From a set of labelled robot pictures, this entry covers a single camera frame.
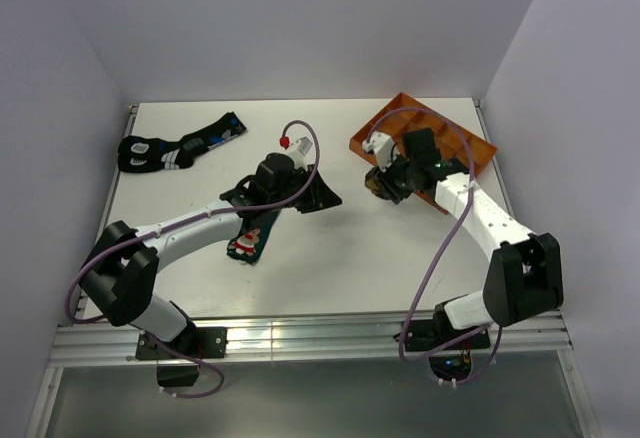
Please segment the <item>brown argyle sock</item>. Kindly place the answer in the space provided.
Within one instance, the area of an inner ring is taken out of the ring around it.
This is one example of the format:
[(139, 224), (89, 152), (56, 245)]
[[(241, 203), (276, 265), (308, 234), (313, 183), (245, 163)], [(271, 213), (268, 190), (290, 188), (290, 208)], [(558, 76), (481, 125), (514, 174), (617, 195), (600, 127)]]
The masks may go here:
[(384, 188), (383, 183), (379, 178), (379, 168), (377, 166), (372, 167), (366, 174), (364, 179), (365, 187), (377, 198), (390, 201), (391, 196)]

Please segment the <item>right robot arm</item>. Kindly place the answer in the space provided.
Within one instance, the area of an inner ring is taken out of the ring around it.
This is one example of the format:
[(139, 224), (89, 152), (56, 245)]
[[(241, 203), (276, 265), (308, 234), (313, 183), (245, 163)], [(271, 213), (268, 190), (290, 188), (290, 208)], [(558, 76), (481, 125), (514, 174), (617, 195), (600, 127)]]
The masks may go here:
[(472, 330), (508, 327), (559, 308), (564, 289), (559, 242), (517, 222), (486, 192), (457, 158), (443, 158), (428, 129), (405, 134), (400, 144), (374, 132), (363, 143), (376, 159), (365, 183), (395, 204), (422, 192), (456, 219), (488, 260), (481, 290), (440, 303), (432, 317), (410, 323), (404, 338), (427, 349), (457, 346)]

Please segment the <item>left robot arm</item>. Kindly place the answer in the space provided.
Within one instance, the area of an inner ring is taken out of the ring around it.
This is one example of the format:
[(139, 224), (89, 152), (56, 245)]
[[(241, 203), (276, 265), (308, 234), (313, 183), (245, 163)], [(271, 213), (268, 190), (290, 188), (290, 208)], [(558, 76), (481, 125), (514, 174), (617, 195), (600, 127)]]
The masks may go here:
[(109, 225), (81, 268), (78, 285), (112, 326), (134, 326), (158, 339), (170, 356), (183, 357), (194, 347), (195, 326), (175, 303), (155, 294), (164, 268), (258, 231), (283, 209), (308, 214), (341, 203), (315, 165), (271, 153), (253, 174), (196, 212), (146, 227)]

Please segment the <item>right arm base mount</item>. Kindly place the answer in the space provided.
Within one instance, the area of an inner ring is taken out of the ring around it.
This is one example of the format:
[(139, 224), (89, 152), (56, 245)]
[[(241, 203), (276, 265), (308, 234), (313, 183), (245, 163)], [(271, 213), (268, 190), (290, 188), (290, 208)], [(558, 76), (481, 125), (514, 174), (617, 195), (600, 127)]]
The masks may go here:
[[(449, 325), (441, 324), (435, 318), (412, 320), (404, 340), (403, 351), (405, 353), (428, 352), (451, 340), (459, 339), (472, 330), (473, 327), (456, 330)], [(466, 340), (460, 340), (445, 348), (445, 351), (452, 351), (452, 354), (429, 357), (430, 369), (438, 379), (444, 381), (466, 379), (470, 376), (473, 367), (471, 353), (474, 350), (487, 350), (490, 345), (489, 334), (482, 329)]]

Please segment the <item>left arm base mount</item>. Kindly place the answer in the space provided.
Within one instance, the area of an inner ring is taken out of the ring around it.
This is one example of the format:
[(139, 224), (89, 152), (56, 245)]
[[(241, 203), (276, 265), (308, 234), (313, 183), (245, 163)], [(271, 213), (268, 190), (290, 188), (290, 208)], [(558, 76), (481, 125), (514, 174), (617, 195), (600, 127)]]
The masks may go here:
[(164, 388), (182, 391), (191, 388), (204, 372), (199, 363), (189, 360), (188, 364), (162, 365), (164, 361), (180, 359), (181, 355), (201, 361), (225, 357), (227, 329), (225, 327), (187, 327), (170, 342), (154, 339), (143, 332), (135, 351), (136, 361), (156, 363), (156, 381)]

